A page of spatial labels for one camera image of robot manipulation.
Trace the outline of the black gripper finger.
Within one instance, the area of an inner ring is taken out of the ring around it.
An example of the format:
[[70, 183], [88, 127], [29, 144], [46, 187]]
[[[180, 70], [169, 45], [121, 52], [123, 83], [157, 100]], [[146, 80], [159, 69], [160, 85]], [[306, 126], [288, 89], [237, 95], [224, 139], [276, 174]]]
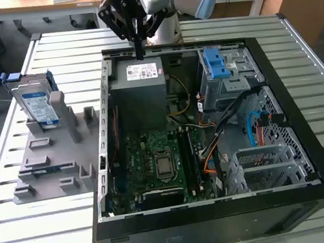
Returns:
[[101, 3], [98, 16], [122, 40], [128, 40], [135, 48], [135, 57], [141, 59], [140, 37], [134, 25], [135, 18], [130, 15], [128, 1], [111, 2], [104, 0]]
[[148, 14], [142, 25], [140, 45], [145, 56], [146, 46], [177, 43], [174, 9], [163, 9], [154, 14]]

